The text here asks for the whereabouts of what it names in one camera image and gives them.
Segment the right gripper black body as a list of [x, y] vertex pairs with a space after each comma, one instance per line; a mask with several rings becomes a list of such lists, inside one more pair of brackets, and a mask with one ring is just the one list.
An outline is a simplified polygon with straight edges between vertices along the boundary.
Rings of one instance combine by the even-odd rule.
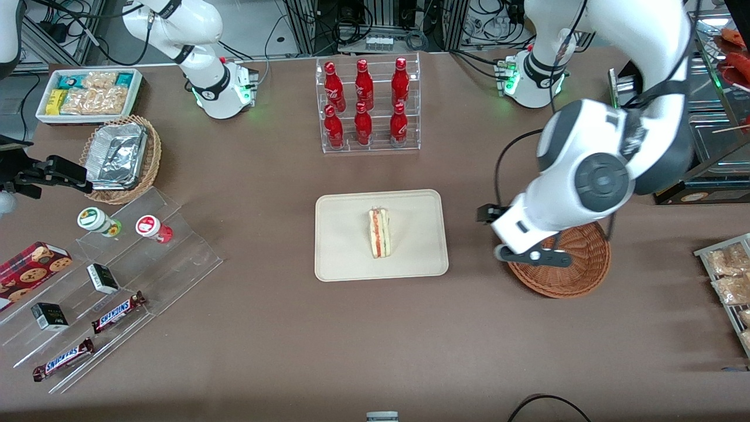
[[29, 157], [27, 147], [33, 146], [32, 141], [21, 141], [1, 134], [1, 176], [17, 176], [26, 173], [43, 176], [45, 163]]

